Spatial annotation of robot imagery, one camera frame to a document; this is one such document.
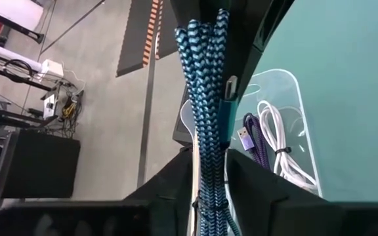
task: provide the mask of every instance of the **concrete floor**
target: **concrete floor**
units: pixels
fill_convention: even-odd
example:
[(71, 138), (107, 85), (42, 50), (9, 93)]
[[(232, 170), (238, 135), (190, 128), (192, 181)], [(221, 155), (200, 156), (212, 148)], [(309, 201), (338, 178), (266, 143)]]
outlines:
[[(148, 67), (115, 78), (131, 0), (106, 0), (39, 56), (99, 0), (57, 1), (42, 23), (38, 45), (11, 31), (6, 48), (34, 60), (63, 61), (87, 82), (75, 139), (81, 141), (73, 199), (117, 200), (137, 188)], [(177, 53), (156, 62), (150, 116), (146, 180), (179, 151), (171, 138), (184, 88)], [(0, 94), (25, 108), (43, 109), (42, 90), (0, 77)], [(13, 111), (21, 112), (16, 106)]]

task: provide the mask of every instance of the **orange and black striped object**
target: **orange and black striped object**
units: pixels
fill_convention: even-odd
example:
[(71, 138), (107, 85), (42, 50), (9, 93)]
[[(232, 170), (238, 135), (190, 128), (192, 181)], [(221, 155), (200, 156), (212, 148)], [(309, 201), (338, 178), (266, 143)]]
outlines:
[(156, 59), (159, 60), (158, 47), (160, 44), (160, 33), (161, 33), (161, 18), (163, 17), (163, 4), (164, 0), (160, 0), (160, 5), (158, 9), (158, 25), (157, 25), (157, 39), (156, 39)]
[(132, 0), (116, 77), (146, 67), (152, 47), (155, 59), (177, 51), (176, 27), (170, 0)]
[(144, 55), (142, 55), (142, 66), (147, 66), (150, 62), (150, 52), (152, 49), (152, 43), (154, 40), (154, 27), (156, 25), (158, 15), (158, 1), (152, 0), (150, 19), (148, 21), (147, 38), (145, 40)]

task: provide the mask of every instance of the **transparent plastic bin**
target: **transparent plastic bin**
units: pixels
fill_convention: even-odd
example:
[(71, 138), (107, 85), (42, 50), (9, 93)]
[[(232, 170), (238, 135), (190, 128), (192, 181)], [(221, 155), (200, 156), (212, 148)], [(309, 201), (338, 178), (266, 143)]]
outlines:
[[(231, 148), (251, 158), (250, 154), (244, 151), (237, 130), (243, 127), (243, 117), (246, 113), (258, 116), (257, 104), (261, 100), (267, 100), (280, 111), (287, 146), (292, 149), (290, 156), (316, 180), (318, 189), (314, 193), (322, 197), (300, 88), (297, 79), (291, 72), (284, 69), (271, 69), (252, 76), (237, 110)], [(273, 167), (275, 153), (269, 146), (267, 151), (270, 164)]]

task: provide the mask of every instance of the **black cable tie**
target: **black cable tie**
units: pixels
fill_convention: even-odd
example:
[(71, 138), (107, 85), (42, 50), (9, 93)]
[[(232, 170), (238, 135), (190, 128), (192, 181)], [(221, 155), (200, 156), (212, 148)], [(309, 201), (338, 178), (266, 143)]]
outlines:
[(278, 149), (275, 151), (275, 155), (278, 155), (279, 153), (281, 152), (286, 152), (286, 153), (290, 153), (292, 150), (290, 147), (285, 147), (285, 148), (282, 148), (282, 149)]
[(228, 201), (225, 199), (223, 204), (221, 206), (208, 206), (205, 201), (203, 201), (200, 197), (196, 197), (196, 200), (192, 203), (192, 206), (199, 210), (200, 208), (204, 208), (206, 210), (212, 210), (212, 211), (220, 211), (225, 210), (228, 207)]

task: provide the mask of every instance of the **teal surface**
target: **teal surface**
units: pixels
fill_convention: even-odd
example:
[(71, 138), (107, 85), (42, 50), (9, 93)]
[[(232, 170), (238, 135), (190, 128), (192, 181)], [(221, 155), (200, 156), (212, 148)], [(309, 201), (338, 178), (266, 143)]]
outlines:
[(299, 82), (324, 198), (378, 201), (378, 1), (295, 0), (255, 73), (272, 68)]

